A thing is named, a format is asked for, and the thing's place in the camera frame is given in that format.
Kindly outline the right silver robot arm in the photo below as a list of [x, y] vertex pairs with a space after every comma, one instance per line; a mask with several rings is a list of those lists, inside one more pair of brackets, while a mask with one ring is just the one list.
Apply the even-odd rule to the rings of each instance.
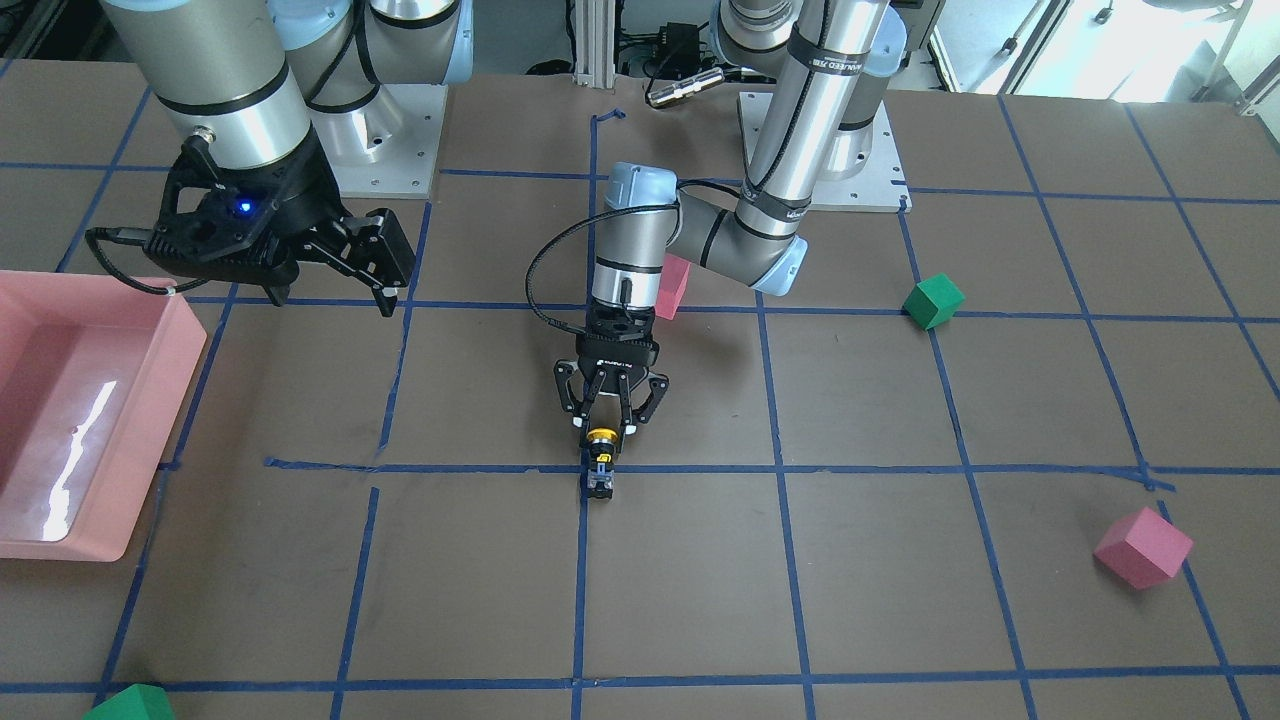
[[282, 306], [302, 263], [369, 287], [390, 316], [416, 268], [392, 210], [361, 217], [338, 167], [407, 151], [393, 85], [470, 78], [468, 1], [105, 1], [183, 138], [150, 228], [91, 228], [119, 282], [174, 295], [251, 284]]

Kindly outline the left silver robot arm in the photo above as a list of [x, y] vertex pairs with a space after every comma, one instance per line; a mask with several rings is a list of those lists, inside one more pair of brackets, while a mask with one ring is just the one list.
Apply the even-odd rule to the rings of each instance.
[[654, 372], [660, 277], [682, 258], [762, 293], [788, 292], [806, 254], [797, 228], [835, 143], [856, 133], [897, 70], [904, 23], [887, 1], [721, 1], [716, 51], [774, 90], [735, 205], [689, 192], [672, 170], [617, 163], [596, 227], [585, 323], [549, 324], [575, 338], [556, 364], [559, 402], [582, 438], [599, 398], [620, 401], [621, 436], [652, 419], [668, 378]]

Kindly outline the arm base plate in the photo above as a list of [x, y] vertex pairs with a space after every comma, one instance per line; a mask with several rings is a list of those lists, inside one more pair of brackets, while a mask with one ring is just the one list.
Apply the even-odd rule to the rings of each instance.
[[899, 150], [884, 109], [890, 78], [863, 76], [852, 101], [865, 123], [841, 129], [844, 95], [813, 82], [800, 102], [771, 109], [772, 94], [741, 92], [739, 115], [744, 161], [754, 193], [767, 204], [795, 206], [803, 193], [809, 209], [824, 211], [909, 211]]
[[344, 199], [428, 199], [436, 169], [445, 101], [439, 85], [381, 85], [348, 111], [312, 109]]

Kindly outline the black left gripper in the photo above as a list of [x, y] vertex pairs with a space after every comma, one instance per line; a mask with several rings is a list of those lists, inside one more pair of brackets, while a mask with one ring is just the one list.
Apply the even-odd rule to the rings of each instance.
[[623, 438], [655, 414], [669, 378], [653, 373], [659, 345], [653, 340], [654, 307], [614, 307], [593, 300], [586, 324], [554, 320], [554, 328], [575, 336], [577, 359], [556, 364], [556, 386], [562, 407], [580, 430], [591, 427], [596, 398], [620, 400], [620, 433]]

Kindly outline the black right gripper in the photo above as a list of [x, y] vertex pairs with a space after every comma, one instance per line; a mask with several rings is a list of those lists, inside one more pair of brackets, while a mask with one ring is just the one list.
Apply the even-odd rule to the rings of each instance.
[[[416, 268], [413, 247], [397, 215], [387, 208], [315, 225], [300, 241], [300, 260], [325, 264], [366, 284], [384, 318], [394, 315], [399, 290], [408, 286]], [[291, 284], [265, 284], [264, 293], [273, 306], [283, 307]]]

